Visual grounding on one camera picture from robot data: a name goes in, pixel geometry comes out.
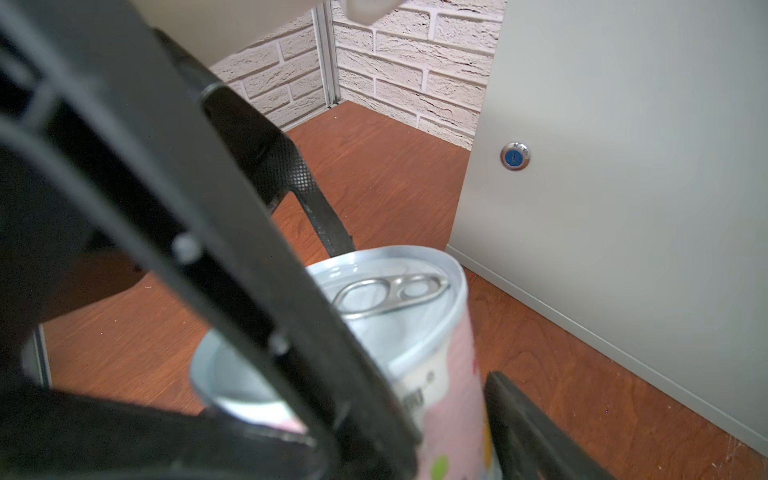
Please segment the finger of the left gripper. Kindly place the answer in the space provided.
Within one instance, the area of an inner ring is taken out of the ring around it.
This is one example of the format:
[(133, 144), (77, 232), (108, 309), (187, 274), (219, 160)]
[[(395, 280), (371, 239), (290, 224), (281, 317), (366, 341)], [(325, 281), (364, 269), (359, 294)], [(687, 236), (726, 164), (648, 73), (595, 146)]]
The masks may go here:
[[(1, 5), (1, 475), (411, 479), (420, 440), (127, 1)], [(105, 293), (101, 253), (155, 272), (308, 434), (37, 385), (44, 321)]]
[(197, 58), (159, 29), (153, 33), (263, 203), (273, 212), (294, 194), (331, 257), (356, 250), (296, 144), (265, 115), (224, 84)]

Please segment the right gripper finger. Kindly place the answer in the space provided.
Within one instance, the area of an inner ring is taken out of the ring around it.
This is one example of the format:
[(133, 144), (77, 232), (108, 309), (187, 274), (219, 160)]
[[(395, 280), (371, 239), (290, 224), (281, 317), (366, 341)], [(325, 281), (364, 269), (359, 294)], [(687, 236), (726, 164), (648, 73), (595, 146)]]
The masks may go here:
[(485, 399), (492, 440), (505, 479), (611, 479), (507, 376), (491, 372)]

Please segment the white lid purple can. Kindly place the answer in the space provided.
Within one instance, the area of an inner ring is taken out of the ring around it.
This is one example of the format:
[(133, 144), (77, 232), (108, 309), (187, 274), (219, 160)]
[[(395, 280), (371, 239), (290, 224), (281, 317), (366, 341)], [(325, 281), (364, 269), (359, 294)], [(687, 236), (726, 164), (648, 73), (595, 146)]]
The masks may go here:
[[(502, 479), (461, 265), (444, 251), (395, 245), (305, 267), (388, 380), (421, 434), (413, 479)], [(270, 383), (211, 329), (190, 367), (213, 413), (308, 434)]]

